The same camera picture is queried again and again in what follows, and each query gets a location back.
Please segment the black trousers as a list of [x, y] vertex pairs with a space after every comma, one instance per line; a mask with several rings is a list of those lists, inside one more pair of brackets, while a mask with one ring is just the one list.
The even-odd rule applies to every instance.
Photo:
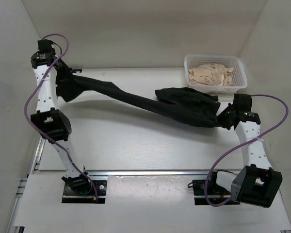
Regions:
[[202, 128], [221, 126], [217, 120], [221, 105], [217, 96], [188, 87], [171, 87], [155, 90], [157, 99], [152, 100], [125, 92], [112, 82], [73, 75], [69, 67], [57, 67], [56, 71], [56, 93], [65, 102], [74, 100], [84, 91], [95, 91], [186, 125]]

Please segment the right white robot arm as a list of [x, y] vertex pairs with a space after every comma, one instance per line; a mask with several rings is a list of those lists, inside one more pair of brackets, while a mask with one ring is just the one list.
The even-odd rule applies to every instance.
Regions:
[[210, 171], [204, 186], [207, 203], [215, 206], [208, 197], [208, 189], [214, 194], [225, 189], [230, 197], [220, 206], [233, 201], [269, 208], [283, 178], [280, 172], [273, 170], [266, 157], [258, 114], [252, 113], [250, 106], [229, 104], [218, 116], [218, 121], [227, 129], [234, 128], [240, 141], [236, 148], [242, 151], [243, 169], [237, 175], [218, 170], [214, 178]]

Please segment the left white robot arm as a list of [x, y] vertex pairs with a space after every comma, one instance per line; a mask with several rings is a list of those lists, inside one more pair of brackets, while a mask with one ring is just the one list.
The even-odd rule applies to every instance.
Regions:
[[92, 191], [92, 182], [86, 177], [85, 167], [78, 162], [70, 141], [71, 124], [59, 110], [57, 102], [57, 71], [49, 67], [56, 58], [54, 52], [37, 52], [31, 57], [36, 83], [40, 86], [36, 113], [31, 115], [31, 122], [51, 138], [49, 142], [56, 149], [66, 170], [62, 180], [71, 190], [87, 195]]

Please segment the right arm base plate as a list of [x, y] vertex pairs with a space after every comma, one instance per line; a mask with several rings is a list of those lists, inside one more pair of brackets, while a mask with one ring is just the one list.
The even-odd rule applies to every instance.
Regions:
[[[190, 186], [194, 193], [194, 204], [198, 205], [208, 205], [205, 195], [204, 186], [205, 180], [192, 180]], [[223, 187], [218, 186], [214, 182], [209, 182], [208, 184], [208, 198], [213, 204], [220, 204], [221, 202], [227, 200], [230, 197], [230, 192]]]

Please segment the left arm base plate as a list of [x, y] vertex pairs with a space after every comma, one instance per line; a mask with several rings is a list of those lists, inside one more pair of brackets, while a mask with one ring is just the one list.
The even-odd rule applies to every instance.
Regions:
[[107, 179], [93, 179], [92, 180], [97, 190], [97, 195], [89, 183], [82, 191], [72, 189], [67, 183], [64, 185], [62, 203], [74, 204], [104, 204], [107, 193]]

